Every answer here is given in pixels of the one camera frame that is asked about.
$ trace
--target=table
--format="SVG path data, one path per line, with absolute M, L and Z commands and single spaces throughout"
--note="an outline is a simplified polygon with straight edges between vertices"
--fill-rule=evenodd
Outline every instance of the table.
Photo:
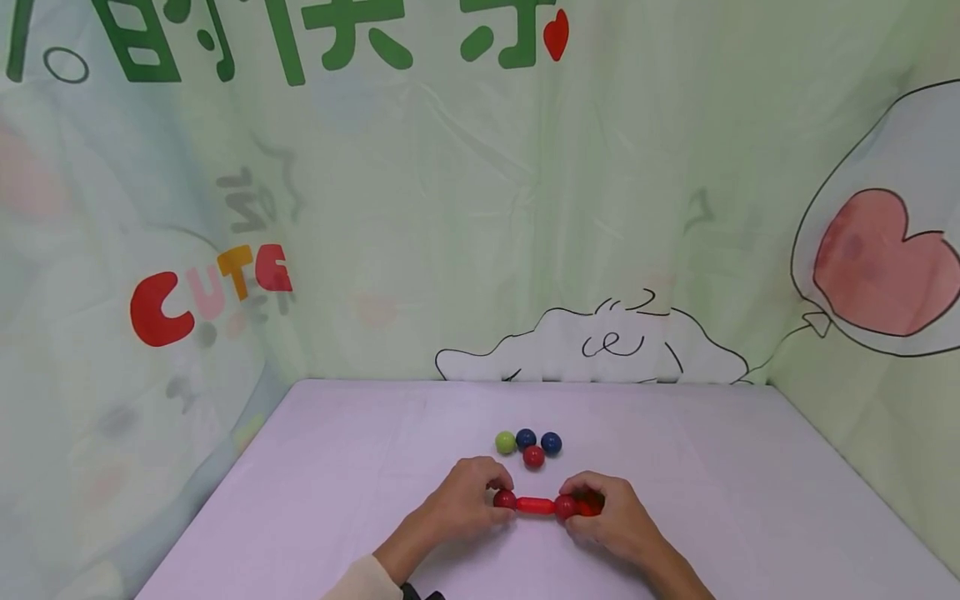
M 458 458 L 555 430 L 523 495 L 583 469 L 630 479 L 717 598 L 960 598 L 960 582 L 776 390 L 752 386 L 296 384 L 139 600 L 317 600 Z M 412 579 L 449 600 L 651 597 L 549 519 L 445 548 Z

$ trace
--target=hand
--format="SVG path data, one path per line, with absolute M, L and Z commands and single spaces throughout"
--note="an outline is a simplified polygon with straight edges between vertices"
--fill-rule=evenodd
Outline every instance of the hand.
M 510 473 L 489 456 L 461 459 L 423 506 L 440 542 L 467 540 L 511 521 L 515 512 L 487 504 L 487 490 L 512 490 Z
M 461 459 L 373 556 L 400 586 L 441 543 L 466 540 L 512 520 L 514 511 L 487 504 L 486 491 L 513 488 L 514 479 L 493 458 Z
M 586 490 L 603 494 L 604 508 L 599 516 L 572 516 L 566 520 L 566 530 L 575 538 L 597 543 L 637 566 L 642 566 L 644 557 L 666 545 L 629 481 L 584 471 L 567 479 L 560 493 Z
M 567 479 L 561 494 L 593 490 L 604 495 L 598 516 L 572 516 L 566 530 L 597 543 L 640 569 L 661 600 L 713 600 L 690 563 L 663 537 L 625 479 L 585 471 Z

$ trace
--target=green ball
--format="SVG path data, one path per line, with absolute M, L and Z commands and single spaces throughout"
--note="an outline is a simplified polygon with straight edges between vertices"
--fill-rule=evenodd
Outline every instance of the green ball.
M 516 450 L 516 438 L 509 431 L 501 431 L 496 434 L 496 451 L 506 456 Z

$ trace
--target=green curtain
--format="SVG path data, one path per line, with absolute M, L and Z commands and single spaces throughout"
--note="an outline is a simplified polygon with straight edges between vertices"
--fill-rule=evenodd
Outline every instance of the green curtain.
M 960 572 L 951 0 L 0 19 L 0 597 L 133 597 L 304 377 L 772 382 Z

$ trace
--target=white sleeve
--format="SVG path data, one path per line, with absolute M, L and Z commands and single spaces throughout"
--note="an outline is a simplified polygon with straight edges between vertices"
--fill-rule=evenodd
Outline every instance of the white sleeve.
M 352 564 L 322 600 L 402 600 L 403 592 L 372 555 Z

